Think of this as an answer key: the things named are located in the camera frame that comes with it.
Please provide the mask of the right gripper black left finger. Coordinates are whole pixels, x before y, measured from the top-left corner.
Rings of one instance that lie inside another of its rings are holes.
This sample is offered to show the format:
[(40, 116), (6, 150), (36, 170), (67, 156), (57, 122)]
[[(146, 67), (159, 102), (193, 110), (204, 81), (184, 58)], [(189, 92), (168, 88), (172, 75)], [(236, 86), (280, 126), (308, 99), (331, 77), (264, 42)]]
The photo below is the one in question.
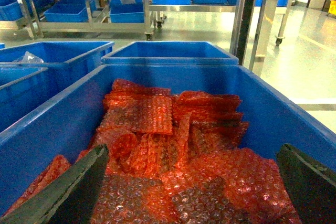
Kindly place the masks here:
[(96, 146), (1, 223), (90, 223), (108, 159), (107, 146)]

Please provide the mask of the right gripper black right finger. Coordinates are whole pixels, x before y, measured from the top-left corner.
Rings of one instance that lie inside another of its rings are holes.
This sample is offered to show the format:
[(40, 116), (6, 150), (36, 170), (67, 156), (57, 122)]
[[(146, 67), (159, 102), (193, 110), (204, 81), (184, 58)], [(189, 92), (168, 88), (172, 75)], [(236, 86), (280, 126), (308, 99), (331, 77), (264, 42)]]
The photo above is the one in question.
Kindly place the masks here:
[(302, 223), (335, 223), (335, 172), (290, 144), (276, 160)]

